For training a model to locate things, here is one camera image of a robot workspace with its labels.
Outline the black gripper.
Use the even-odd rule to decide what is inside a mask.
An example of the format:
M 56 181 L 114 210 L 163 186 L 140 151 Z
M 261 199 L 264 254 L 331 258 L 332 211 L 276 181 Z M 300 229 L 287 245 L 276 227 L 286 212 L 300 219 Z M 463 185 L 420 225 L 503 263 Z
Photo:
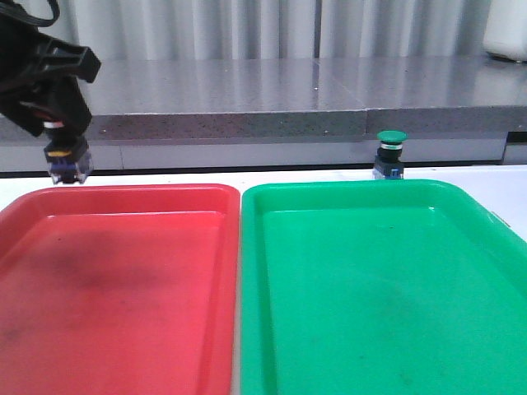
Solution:
M 92 83 L 101 62 L 86 47 L 40 32 L 60 17 L 58 2 L 48 2 L 51 17 L 31 15 L 15 1 L 1 2 L 1 114 L 34 137 L 44 132 L 44 120 L 35 114 L 42 95 L 16 92 L 48 81 L 42 107 L 73 134 L 83 134 L 91 112 L 78 85 Z

